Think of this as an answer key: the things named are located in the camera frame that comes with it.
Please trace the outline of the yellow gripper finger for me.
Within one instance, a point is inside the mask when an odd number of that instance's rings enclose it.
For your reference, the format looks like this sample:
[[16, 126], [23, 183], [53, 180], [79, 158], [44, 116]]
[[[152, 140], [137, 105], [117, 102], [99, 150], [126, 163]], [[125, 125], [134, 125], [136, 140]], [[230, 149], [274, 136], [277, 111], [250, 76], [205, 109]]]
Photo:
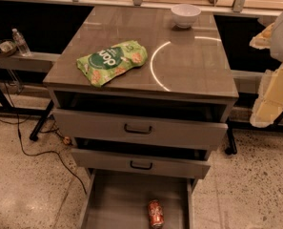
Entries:
[[270, 24], [262, 32], [254, 36], [250, 42], [250, 46], [259, 50], [268, 49], [271, 46], [272, 29], [273, 24]]
[[257, 128], [273, 124], [283, 112], [283, 64], [275, 71], [266, 70], [253, 104], [250, 123]]

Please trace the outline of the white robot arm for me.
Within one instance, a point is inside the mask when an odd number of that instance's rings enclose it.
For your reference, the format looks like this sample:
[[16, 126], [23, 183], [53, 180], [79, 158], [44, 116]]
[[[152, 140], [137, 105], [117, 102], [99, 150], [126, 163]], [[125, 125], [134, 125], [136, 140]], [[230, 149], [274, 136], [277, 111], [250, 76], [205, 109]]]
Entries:
[[250, 123], [257, 128], [272, 125], [283, 112], [283, 11], [266, 29], [255, 36], [250, 46], [269, 49], [270, 56], [281, 63], [275, 71], [266, 70], [253, 104]]

